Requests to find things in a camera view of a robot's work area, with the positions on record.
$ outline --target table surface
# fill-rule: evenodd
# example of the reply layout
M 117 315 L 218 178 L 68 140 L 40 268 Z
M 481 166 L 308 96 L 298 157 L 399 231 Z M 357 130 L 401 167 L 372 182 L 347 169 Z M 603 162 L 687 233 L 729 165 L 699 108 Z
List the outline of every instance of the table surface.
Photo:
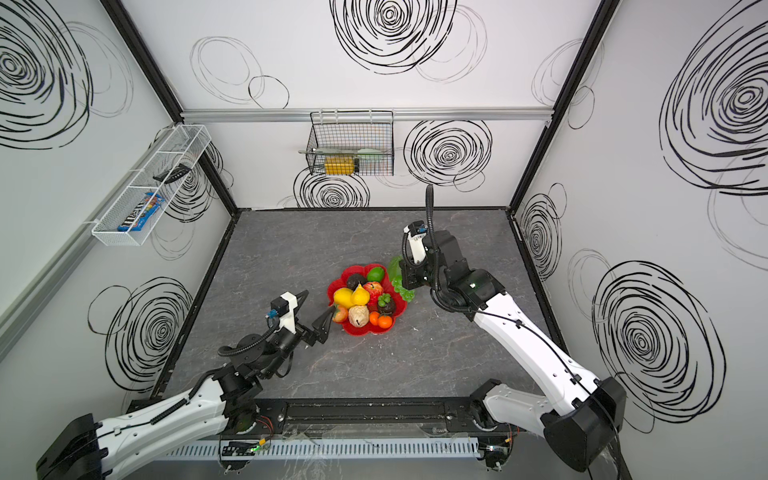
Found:
M 165 397 L 221 366 L 222 345 L 266 330 L 270 301 L 309 290 L 300 321 L 327 307 L 326 289 L 350 265 L 389 264 L 402 228 L 422 211 L 253 211 L 237 224 Z M 440 210 L 435 228 L 459 241 L 471 268 L 488 270 L 545 333 L 536 296 L 501 210 Z M 328 341 L 296 349 L 290 374 L 262 382 L 264 398 L 467 396 L 490 378 L 541 394 L 533 379 L 484 330 L 439 309 L 426 287 L 386 334 L 347 335 L 333 324 Z

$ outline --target perforated metal strip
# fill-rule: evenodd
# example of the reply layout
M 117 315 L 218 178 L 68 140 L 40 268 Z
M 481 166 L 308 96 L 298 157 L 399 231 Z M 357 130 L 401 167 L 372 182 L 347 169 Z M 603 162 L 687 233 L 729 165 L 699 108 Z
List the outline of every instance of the perforated metal strip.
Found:
M 222 449 L 229 441 L 221 442 Z M 217 440 L 198 440 L 157 460 L 218 460 Z M 279 440 L 253 456 L 223 460 L 309 460 L 345 458 L 478 458 L 478 440 L 460 439 L 319 439 Z

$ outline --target beige wrinkled fruit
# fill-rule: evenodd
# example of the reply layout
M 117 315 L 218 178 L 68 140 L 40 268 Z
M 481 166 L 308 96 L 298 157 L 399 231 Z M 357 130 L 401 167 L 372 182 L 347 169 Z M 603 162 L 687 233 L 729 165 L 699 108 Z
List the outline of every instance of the beige wrinkled fruit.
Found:
M 361 327 L 368 323 L 368 307 L 357 305 L 349 309 L 349 322 L 354 326 Z

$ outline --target wire mesh basket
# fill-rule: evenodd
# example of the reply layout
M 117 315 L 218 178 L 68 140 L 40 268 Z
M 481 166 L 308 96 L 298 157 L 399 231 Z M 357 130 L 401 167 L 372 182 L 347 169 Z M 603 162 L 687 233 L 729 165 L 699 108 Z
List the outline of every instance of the wire mesh basket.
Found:
M 312 175 L 377 175 L 395 172 L 394 113 L 382 110 L 310 114 L 306 164 Z
M 175 126 L 96 222 L 94 237 L 108 246 L 143 244 L 209 143 L 205 126 Z

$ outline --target white wall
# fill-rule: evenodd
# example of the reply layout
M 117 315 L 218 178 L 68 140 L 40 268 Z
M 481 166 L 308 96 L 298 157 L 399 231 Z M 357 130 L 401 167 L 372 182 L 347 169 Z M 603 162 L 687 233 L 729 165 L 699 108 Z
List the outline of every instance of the white wall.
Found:
M 598 3 L 238 0 L 221 8 L 215 2 L 192 0 L 178 8 L 177 2 L 167 0 L 125 2 L 186 109 L 331 110 L 552 105 Z M 360 15 L 356 23 L 344 8 L 358 4 L 372 5 L 373 11 L 381 5 L 382 11 L 377 16 L 364 7 L 367 15 Z M 376 55 L 363 52 L 365 45 L 379 50 Z M 592 99 L 581 100 L 588 111 Z M 329 181 L 344 184 L 343 190 L 347 184 L 364 190 L 364 198 L 370 198 L 362 203 L 366 206 L 423 204 L 424 184 L 402 158 L 414 126 L 396 124 L 394 177 L 362 175 Z M 540 121 L 488 122 L 493 146 L 487 168 L 458 188 L 440 187 L 443 206 L 508 204 L 541 126 Z M 306 146 L 308 124 L 210 127 L 227 139 L 220 147 L 227 150 L 228 166 L 238 179 L 234 192 L 239 206 L 296 206 L 288 197 L 303 168 L 297 151 Z M 462 129 L 459 124 L 452 127 Z M 445 175 L 486 164 L 477 154 L 459 155 L 460 160 L 433 161 L 428 167 Z M 339 205 L 359 206 L 344 201 Z
M 768 197 L 744 194 L 766 193 L 767 18 L 625 0 L 592 119 L 561 127 L 517 213 L 571 354 L 627 388 L 637 480 L 765 477 Z
M 81 22 L 69 25 L 74 34 L 68 41 L 73 52 L 82 49 L 81 62 L 88 64 L 95 93 L 79 133 L 64 131 L 28 142 L 50 149 L 20 150 L 19 141 L 0 134 L 5 135 L 0 140 L 2 188 L 6 197 L 14 198 L 5 202 L 0 234 L 2 307 L 89 220 L 86 216 L 169 122 L 98 1 L 33 4 L 62 28 L 60 35 L 67 31 L 62 22 Z M 4 10 L 3 22 L 24 31 L 23 22 L 15 22 L 10 11 Z M 98 44 L 92 43 L 94 36 Z M 100 55 L 99 45 L 117 56 Z M 43 51 L 35 54 L 37 59 L 45 56 Z M 0 69 L 9 65 L 6 59 Z M 0 71 L 4 93 L 9 91 L 7 73 Z M 110 73 L 111 82 L 106 82 Z M 121 89 L 125 78 L 132 79 L 130 102 Z M 3 127 L 9 125 L 8 114 L 41 109 L 34 102 L 9 104 L 7 99 L 0 95 Z M 85 112 L 84 106 L 71 108 Z M 55 122 L 43 131 L 50 133 Z M 36 131 L 17 137 L 29 139 L 32 134 Z M 89 412 L 96 419 L 118 415 L 132 398 L 148 395 L 229 219 L 197 168 L 142 247 L 93 247 L 0 363 L 0 476 L 36 478 L 38 458 L 72 419 Z

